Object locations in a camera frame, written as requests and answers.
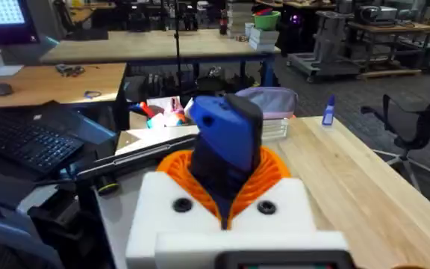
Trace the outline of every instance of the black keyboard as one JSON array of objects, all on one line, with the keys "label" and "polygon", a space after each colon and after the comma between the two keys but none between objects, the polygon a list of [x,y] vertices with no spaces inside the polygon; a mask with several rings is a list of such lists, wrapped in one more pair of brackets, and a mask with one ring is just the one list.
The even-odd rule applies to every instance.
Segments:
[{"label": "black keyboard", "polygon": [[0,112],[0,155],[48,174],[84,143],[36,121]]}]

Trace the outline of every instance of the blue bottle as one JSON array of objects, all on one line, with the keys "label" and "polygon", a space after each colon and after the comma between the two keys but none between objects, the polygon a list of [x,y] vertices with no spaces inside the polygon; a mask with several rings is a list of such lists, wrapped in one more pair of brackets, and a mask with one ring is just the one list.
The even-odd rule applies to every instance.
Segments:
[{"label": "blue bottle", "polygon": [[326,106],[325,112],[322,114],[322,122],[324,126],[330,126],[333,124],[334,119],[334,95],[329,97],[328,105]]}]

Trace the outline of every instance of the black chair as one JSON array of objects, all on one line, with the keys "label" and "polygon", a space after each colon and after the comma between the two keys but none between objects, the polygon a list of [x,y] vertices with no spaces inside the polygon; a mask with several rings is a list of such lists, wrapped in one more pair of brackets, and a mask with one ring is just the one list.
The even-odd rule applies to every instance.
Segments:
[{"label": "black chair", "polygon": [[430,173],[430,168],[409,158],[409,152],[424,148],[430,140],[430,103],[410,103],[401,106],[388,95],[383,96],[383,104],[378,107],[364,106],[362,114],[373,113],[384,123],[384,128],[396,135],[394,144],[404,152],[394,154],[374,150],[379,155],[393,157],[387,163],[390,166],[402,164],[408,172],[412,185],[420,191],[416,176],[411,165],[415,165]]}]

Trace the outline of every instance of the black rod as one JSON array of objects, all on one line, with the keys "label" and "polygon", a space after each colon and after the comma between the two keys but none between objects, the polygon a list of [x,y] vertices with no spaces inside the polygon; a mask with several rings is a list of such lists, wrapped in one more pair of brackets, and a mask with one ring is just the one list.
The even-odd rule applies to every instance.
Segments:
[{"label": "black rod", "polygon": [[178,36],[178,24],[179,24],[179,14],[178,14],[178,0],[175,0],[175,44],[177,46],[177,79],[178,79],[178,90],[182,91],[182,71],[181,71],[181,59],[180,59],[180,43]]}]

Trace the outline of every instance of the green container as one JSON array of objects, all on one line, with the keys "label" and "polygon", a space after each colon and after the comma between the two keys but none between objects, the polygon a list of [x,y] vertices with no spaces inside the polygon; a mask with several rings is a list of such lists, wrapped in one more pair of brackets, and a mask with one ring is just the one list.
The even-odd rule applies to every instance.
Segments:
[{"label": "green container", "polygon": [[279,11],[272,11],[271,15],[255,16],[255,28],[265,31],[275,30],[279,18]]}]

